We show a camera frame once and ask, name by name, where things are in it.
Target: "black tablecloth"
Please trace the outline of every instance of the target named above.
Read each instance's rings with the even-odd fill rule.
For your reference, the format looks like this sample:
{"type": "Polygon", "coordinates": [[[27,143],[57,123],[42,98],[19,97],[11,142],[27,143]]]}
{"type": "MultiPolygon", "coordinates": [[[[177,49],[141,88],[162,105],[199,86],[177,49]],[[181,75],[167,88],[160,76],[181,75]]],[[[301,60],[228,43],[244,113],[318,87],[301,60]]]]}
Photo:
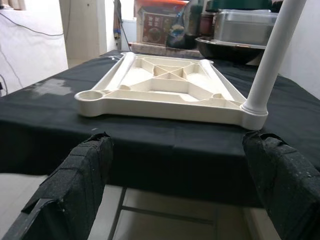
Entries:
{"type": "MultiPolygon", "coordinates": [[[[242,147],[247,130],[226,124],[118,115],[79,116],[74,95],[91,89],[119,52],[0,98],[0,172],[50,174],[90,135],[114,140],[110,184],[163,194],[260,206],[242,147]]],[[[217,61],[247,97],[257,67],[217,61]]],[[[320,169],[320,101],[278,77],[264,130],[281,136],[320,169]]]]}

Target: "white pole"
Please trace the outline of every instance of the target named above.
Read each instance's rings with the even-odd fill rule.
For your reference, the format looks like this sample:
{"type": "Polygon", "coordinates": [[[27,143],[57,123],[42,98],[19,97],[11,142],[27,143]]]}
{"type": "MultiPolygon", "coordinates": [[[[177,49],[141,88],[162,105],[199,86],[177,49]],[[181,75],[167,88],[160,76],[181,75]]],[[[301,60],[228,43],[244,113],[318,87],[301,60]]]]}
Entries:
{"type": "Polygon", "coordinates": [[[242,105],[248,115],[267,118],[267,103],[305,3],[306,0],[283,1],[250,93],[242,105]]]}

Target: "metal container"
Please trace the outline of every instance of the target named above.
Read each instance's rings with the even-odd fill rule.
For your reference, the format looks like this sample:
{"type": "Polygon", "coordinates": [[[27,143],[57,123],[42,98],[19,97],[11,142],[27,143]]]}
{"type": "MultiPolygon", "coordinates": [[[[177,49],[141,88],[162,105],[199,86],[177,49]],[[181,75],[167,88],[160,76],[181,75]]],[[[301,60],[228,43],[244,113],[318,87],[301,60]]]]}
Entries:
{"type": "Polygon", "coordinates": [[[215,19],[214,39],[266,46],[277,16],[268,10],[222,10],[215,19]]]}

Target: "white plastic pipe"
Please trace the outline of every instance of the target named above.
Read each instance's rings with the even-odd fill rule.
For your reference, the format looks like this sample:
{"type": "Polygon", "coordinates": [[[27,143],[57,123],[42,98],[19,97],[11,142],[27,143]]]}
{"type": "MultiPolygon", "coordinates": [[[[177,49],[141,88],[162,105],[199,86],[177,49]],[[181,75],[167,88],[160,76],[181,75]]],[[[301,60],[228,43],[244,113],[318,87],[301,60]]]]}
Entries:
{"type": "Polygon", "coordinates": [[[123,57],[123,61],[119,69],[114,74],[114,77],[111,79],[106,90],[115,91],[121,85],[121,81],[124,79],[125,75],[128,73],[131,66],[134,64],[137,56],[133,52],[127,52],[123,57]]]}
{"type": "Polygon", "coordinates": [[[306,0],[283,1],[250,93],[242,105],[244,112],[268,115],[267,103],[305,3],[306,0]]]}

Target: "plastic container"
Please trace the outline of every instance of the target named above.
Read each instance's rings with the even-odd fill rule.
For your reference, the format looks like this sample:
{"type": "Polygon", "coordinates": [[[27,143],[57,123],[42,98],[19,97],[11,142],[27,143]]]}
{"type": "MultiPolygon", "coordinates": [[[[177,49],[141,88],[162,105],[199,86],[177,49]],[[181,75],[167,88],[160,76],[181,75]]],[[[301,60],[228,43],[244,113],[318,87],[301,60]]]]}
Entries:
{"type": "Polygon", "coordinates": [[[200,20],[200,34],[203,36],[212,36],[214,33],[213,28],[214,14],[211,12],[201,13],[200,20]]]}
{"type": "Polygon", "coordinates": [[[200,53],[206,59],[225,60],[237,64],[246,64],[264,52],[265,46],[237,43],[224,43],[210,37],[196,39],[200,53]]]}
{"type": "Polygon", "coordinates": [[[269,9],[269,0],[211,0],[207,1],[206,11],[217,12],[219,9],[258,10],[269,9]]]}
{"type": "Polygon", "coordinates": [[[278,13],[268,10],[222,10],[216,15],[214,39],[222,42],[266,46],[278,13]]]}

